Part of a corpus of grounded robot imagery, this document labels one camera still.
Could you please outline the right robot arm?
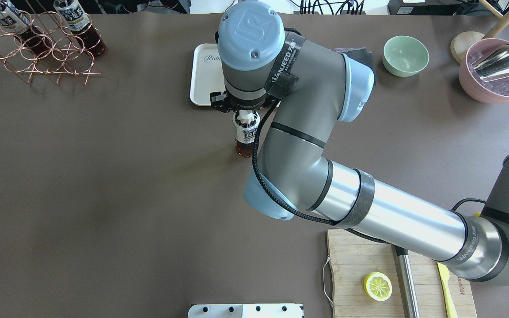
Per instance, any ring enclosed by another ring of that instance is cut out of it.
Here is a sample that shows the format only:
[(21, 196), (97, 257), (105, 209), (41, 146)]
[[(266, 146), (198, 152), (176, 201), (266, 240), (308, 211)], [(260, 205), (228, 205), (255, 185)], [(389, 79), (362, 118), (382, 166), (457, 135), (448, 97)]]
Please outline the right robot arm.
[(338, 121), (353, 121), (374, 85), (371, 63), (285, 30), (268, 4), (231, 6), (218, 27), (220, 111), (277, 109), (244, 197), (275, 219), (299, 216), (369, 235), (440, 262), (472, 282), (509, 285), (509, 154), (479, 217), (440, 208), (323, 157)]

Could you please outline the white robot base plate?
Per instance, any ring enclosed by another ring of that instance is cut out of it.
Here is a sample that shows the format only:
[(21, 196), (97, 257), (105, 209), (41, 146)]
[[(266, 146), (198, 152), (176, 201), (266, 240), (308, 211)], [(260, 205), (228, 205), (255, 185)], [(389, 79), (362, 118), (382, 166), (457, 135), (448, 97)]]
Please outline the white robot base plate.
[(235, 303), (195, 304), (188, 318), (304, 318), (303, 304), (297, 303)]

